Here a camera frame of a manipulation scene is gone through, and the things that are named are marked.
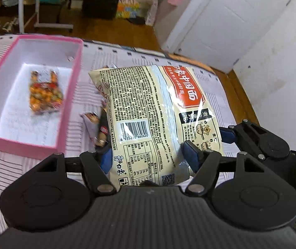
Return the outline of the beige instant noodle packet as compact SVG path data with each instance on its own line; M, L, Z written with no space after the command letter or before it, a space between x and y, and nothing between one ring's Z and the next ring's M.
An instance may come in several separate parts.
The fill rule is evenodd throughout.
M202 151L223 150L215 112L191 67L104 68L89 76L106 99L108 177L116 188L186 181L192 167L181 146L188 140Z

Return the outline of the mixed nut snack bag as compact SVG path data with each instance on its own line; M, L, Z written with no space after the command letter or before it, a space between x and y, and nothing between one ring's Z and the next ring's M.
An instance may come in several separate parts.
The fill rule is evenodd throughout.
M32 71L29 84L29 105L35 114L59 111L63 93L54 70Z

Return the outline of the black soda cracker packet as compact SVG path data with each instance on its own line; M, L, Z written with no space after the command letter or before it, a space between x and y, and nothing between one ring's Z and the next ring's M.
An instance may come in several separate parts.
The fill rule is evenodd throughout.
M100 155L103 155L111 147L106 106L106 101L102 101L101 113L98 118L97 138L95 140L95 150Z

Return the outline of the silver snack bar packet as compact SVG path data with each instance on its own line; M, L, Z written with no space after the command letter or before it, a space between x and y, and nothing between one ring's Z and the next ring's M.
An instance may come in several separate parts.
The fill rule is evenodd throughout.
M98 144L98 134L100 130L100 119L95 112L85 112L80 115L83 119L85 128L90 140L94 145Z

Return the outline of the patterned white bed sheet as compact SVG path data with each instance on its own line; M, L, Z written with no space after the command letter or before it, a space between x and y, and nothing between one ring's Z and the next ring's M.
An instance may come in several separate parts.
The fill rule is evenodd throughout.
M91 71L120 70L138 75L147 84L143 96L161 107L150 115L131 111L111 130L127 140L139 140L150 149L143 178L159 184L185 183L187 169L180 157L185 128L178 113L185 92L176 91L165 69L184 69L200 90L194 109L212 127L212 141L203 146L235 155L233 144L223 144L218 128L235 124L219 78L202 66L175 61L160 52L87 43L78 38L47 35L0 37L0 195L13 182L48 156L77 157L94 152L83 114L100 114L106 91L97 89ZM0 234L7 224L0 211Z

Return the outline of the pink storage box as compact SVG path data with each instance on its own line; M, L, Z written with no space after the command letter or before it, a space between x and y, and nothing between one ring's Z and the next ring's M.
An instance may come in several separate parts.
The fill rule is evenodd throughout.
M0 151L42 160L65 150L82 50L78 38L24 34L15 39L0 59ZM30 74L42 70L58 74L63 103L59 111L35 114Z

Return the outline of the white door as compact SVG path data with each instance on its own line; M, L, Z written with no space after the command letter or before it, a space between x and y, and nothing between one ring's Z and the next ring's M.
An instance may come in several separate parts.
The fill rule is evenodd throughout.
M193 58L224 73L255 44L278 19L291 0L190 0L161 47Z

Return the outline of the white paper bag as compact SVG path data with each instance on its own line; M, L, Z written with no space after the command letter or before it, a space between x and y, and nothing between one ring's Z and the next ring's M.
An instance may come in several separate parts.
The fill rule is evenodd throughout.
M158 0L150 0L149 1L149 9L145 16L145 25L153 26L156 19L156 14L158 10Z

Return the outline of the colourful gift bag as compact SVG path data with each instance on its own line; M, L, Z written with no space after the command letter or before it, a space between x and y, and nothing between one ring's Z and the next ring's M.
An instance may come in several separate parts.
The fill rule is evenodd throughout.
M119 0L115 17L118 19L135 19L140 8L136 0Z

